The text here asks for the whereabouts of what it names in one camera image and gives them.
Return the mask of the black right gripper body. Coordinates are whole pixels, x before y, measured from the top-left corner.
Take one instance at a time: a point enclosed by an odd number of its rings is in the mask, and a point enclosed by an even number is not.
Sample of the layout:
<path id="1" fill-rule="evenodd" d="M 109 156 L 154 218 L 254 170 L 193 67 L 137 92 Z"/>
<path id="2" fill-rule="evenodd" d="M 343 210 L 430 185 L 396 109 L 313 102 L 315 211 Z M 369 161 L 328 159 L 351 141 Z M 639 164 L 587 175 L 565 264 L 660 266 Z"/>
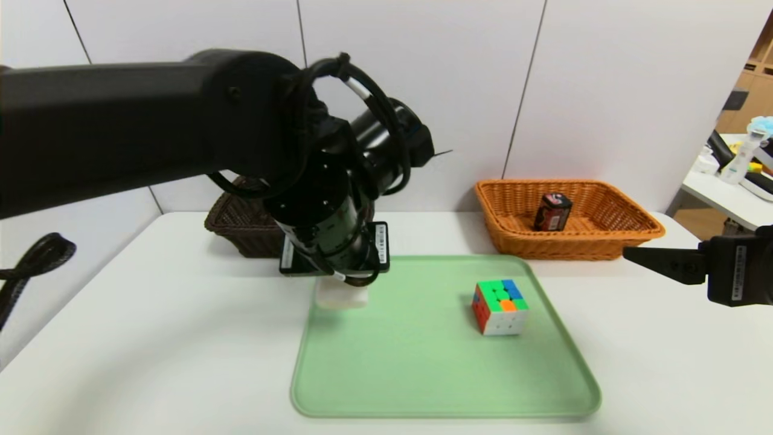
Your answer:
<path id="1" fill-rule="evenodd" d="M 772 226 L 752 235 L 716 236 L 707 248 L 707 297 L 739 308 L 772 305 Z"/>

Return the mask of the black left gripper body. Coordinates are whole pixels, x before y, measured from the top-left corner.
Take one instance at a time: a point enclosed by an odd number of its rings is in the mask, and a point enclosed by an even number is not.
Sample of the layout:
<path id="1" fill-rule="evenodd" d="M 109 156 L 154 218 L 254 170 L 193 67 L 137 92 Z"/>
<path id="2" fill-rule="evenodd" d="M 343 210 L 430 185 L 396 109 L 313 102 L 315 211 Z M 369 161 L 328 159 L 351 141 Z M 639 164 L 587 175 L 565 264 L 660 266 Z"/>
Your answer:
<path id="1" fill-rule="evenodd" d="M 388 272 L 388 226 L 368 221 L 369 206 L 352 195 L 274 198 L 274 220 L 285 235 L 280 273 L 370 277 Z"/>

